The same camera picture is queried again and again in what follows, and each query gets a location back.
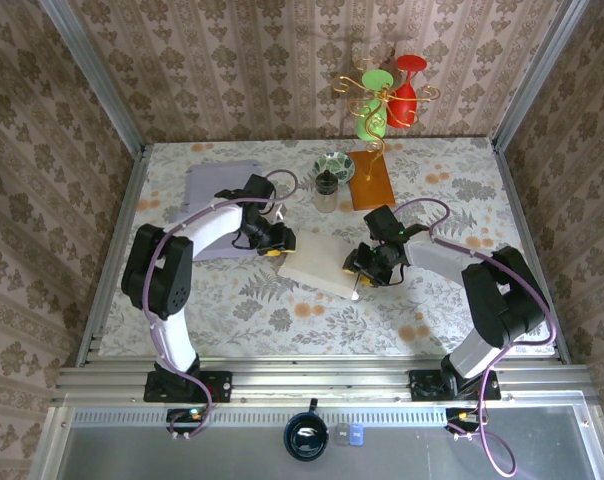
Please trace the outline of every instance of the glass jar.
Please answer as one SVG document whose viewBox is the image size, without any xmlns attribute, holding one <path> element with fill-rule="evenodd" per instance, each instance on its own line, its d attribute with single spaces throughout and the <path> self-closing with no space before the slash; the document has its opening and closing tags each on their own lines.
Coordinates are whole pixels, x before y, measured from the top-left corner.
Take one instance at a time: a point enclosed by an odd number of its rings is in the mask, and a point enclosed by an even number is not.
<svg viewBox="0 0 604 480">
<path fill-rule="evenodd" d="M 338 177 L 325 170 L 315 178 L 315 208 L 331 213 L 338 206 Z"/>
</svg>

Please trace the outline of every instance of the black mounting bracket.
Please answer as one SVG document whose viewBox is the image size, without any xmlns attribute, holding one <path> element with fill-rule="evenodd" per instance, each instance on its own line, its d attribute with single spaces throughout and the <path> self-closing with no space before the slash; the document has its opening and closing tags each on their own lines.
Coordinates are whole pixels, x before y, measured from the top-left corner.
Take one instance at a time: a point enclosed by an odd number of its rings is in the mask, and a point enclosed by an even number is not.
<svg viewBox="0 0 604 480">
<path fill-rule="evenodd" d="M 196 358 L 186 372 L 206 385 L 213 403 L 229 403 L 233 392 L 233 374 L 226 371 L 200 371 L 200 360 Z M 206 403 L 206 395 L 196 384 L 165 370 L 158 363 L 149 372 L 144 386 L 144 401 L 147 403 Z"/>
<path fill-rule="evenodd" d="M 480 395 L 481 383 L 482 376 L 480 375 L 467 381 L 464 385 L 459 385 L 456 393 L 446 388 L 447 381 L 442 375 L 442 370 L 409 371 L 409 388 L 411 389 L 411 400 L 413 402 L 477 401 Z M 493 371 L 489 373 L 484 398 L 485 400 L 500 400 L 502 398 L 498 376 Z"/>
</svg>

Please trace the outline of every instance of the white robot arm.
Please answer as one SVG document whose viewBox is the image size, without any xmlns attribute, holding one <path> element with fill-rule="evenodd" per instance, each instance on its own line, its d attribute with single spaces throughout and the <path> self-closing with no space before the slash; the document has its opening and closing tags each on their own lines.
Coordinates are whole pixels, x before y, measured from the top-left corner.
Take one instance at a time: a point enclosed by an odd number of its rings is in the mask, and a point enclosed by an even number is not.
<svg viewBox="0 0 604 480">
<path fill-rule="evenodd" d="M 217 239 L 238 231 L 241 224 L 242 207 L 229 205 L 214 210 L 186 227 L 182 234 L 193 244 L 191 261 Z M 152 327 L 158 328 L 158 339 L 162 343 L 167 360 L 182 372 L 186 372 L 197 358 L 195 348 L 189 340 L 185 310 L 186 304 L 174 314 L 167 316 L 166 320 L 156 321 L 155 327 Z"/>
<path fill-rule="evenodd" d="M 206 215 L 182 225 L 181 229 L 169 227 L 169 233 L 165 233 L 148 224 L 138 229 L 121 286 L 131 303 L 143 310 L 144 285 L 145 281 L 149 282 L 151 336 L 160 356 L 159 367 L 165 370 L 156 367 L 163 377 L 156 383 L 166 383 L 166 371 L 199 374 L 199 359 L 189 340 L 185 308 L 191 293 L 191 264 L 203 249 L 229 233 L 238 232 L 238 236 L 246 235 L 248 248 L 259 255 L 274 256 L 295 250 L 295 235 L 280 221 L 280 210 L 272 208 L 268 214 L 262 213 L 274 192 L 269 180 L 252 175 L 243 189 L 218 193 L 216 197 L 220 200 L 212 204 L 218 207 L 211 207 Z M 229 200 L 238 203 L 229 204 Z M 170 235 L 177 230 L 180 230 L 180 236 Z M 160 242 L 165 243 L 149 281 L 149 267 Z M 160 393 L 157 396 L 165 398 L 167 395 Z"/>
<path fill-rule="evenodd" d="M 516 338 L 544 321 L 536 301 L 514 278 L 482 258 L 469 255 L 465 246 L 449 241 L 443 246 L 422 225 L 405 228 L 387 206 L 372 211 L 364 221 L 371 239 L 380 245 L 371 248 L 361 243 L 347 257 L 345 270 L 359 273 L 377 287 L 389 285 L 395 266 L 415 266 L 438 273 L 465 289 L 474 328 L 442 361 L 436 382 L 448 391 L 442 397 L 458 397 L 468 390 Z M 516 249 L 504 247 L 493 252 L 492 259 L 517 273 L 542 295 Z M 419 395 L 413 393 L 415 400 Z"/>
</svg>

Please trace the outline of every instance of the small blue box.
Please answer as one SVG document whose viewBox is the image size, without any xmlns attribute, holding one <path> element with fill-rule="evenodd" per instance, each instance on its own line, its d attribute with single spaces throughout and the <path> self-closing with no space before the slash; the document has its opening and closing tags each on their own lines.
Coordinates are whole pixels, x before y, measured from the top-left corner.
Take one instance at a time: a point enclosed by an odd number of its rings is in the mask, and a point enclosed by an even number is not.
<svg viewBox="0 0 604 480">
<path fill-rule="evenodd" d="M 359 447 L 364 444 L 364 425 L 361 423 L 352 423 L 349 431 L 349 440 L 351 445 Z"/>
</svg>

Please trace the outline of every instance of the floral tablecloth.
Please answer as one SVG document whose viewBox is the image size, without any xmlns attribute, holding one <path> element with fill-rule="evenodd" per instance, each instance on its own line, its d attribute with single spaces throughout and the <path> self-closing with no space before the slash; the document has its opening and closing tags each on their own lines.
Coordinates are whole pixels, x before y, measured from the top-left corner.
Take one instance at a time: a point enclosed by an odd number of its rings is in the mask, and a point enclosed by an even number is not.
<svg viewBox="0 0 604 480">
<path fill-rule="evenodd" d="M 263 172 L 289 168 L 301 188 L 286 204 L 286 223 L 353 242 L 369 241 L 354 212 L 348 187 L 338 209 L 320 214 L 313 206 L 314 160 L 330 151 L 365 148 L 359 140 L 156 144 L 127 245 L 144 223 L 167 225 L 184 198 L 187 169 L 198 163 L 255 159 Z M 496 249 L 520 238 L 487 139 L 390 140 L 385 154 L 397 204 L 418 196 L 439 198 L 452 209 L 440 234 L 476 248 Z M 272 177 L 278 192 L 292 182 Z M 430 224 L 441 211 L 419 204 L 401 214 L 405 225 Z M 464 291 L 419 268 L 406 269 L 402 285 L 361 287 L 356 302 L 329 295 L 276 275 L 282 258 L 218 259 L 193 265 L 187 305 L 191 341 L 202 355 L 310 354 L 442 355 L 472 328 Z M 120 269 L 120 278 L 124 265 Z M 546 326 L 529 335 L 547 336 Z M 551 348 L 519 354 L 550 354 Z M 147 322 L 117 289 L 100 347 L 101 355 L 154 354 Z"/>
</svg>

